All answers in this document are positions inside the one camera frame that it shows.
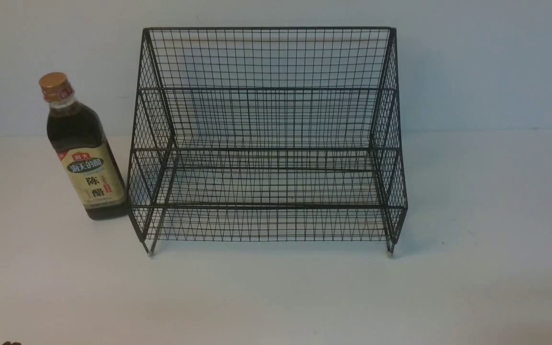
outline white table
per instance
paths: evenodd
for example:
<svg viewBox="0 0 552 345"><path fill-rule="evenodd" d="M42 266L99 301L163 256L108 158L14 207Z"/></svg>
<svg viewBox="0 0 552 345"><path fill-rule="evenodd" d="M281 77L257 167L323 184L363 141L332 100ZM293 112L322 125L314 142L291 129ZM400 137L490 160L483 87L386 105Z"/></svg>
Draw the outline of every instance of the white table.
<svg viewBox="0 0 552 345"><path fill-rule="evenodd" d="M552 131L408 133L383 242L160 242L0 138L0 344L552 344ZM129 138L110 138L127 165Z"/></svg>

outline rack leg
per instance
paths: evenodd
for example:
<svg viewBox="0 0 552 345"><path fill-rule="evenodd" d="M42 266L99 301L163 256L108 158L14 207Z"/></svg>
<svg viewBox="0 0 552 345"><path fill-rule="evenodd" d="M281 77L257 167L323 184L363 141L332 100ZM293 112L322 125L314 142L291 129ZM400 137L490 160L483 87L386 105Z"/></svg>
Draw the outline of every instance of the rack leg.
<svg viewBox="0 0 552 345"><path fill-rule="evenodd" d="M146 246L146 240L142 241L141 243L142 243L142 245L144 246L144 250L146 251L146 254L147 254L149 257L153 256L153 253L152 253L151 251L149 251L149 248Z"/></svg>
<svg viewBox="0 0 552 345"><path fill-rule="evenodd" d="M389 258L393 258L393 251L395 249L395 244L391 242L391 239L389 236L387 236L387 255L389 255Z"/></svg>

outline bottle cap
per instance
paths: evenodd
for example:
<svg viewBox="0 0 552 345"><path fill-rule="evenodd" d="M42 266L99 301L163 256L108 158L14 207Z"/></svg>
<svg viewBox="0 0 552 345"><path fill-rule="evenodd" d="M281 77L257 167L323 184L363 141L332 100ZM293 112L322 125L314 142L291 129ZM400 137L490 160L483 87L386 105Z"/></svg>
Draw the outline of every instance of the bottle cap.
<svg viewBox="0 0 552 345"><path fill-rule="evenodd" d="M68 77L62 72L52 72L40 78L40 87L46 102L60 102L74 95Z"/></svg>

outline black wire rack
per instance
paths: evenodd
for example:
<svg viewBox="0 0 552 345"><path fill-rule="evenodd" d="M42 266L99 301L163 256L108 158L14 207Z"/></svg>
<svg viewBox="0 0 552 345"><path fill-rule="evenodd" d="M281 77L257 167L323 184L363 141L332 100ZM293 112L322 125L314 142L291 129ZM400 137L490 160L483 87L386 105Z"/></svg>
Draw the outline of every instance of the black wire rack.
<svg viewBox="0 0 552 345"><path fill-rule="evenodd" d="M159 240L386 241L408 208L396 29L147 28L127 182Z"/></svg>

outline glass bottle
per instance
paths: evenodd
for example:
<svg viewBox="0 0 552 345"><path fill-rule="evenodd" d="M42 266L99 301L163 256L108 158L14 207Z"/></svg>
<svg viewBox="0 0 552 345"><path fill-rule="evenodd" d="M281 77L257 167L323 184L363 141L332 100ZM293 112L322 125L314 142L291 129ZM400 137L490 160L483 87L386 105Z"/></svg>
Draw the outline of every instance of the glass bottle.
<svg viewBox="0 0 552 345"><path fill-rule="evenodd" d="M91 219L127 214L125 184L99 117L74 96L61 72L39 81L50 106L46 131L86 213Z"/></svg>

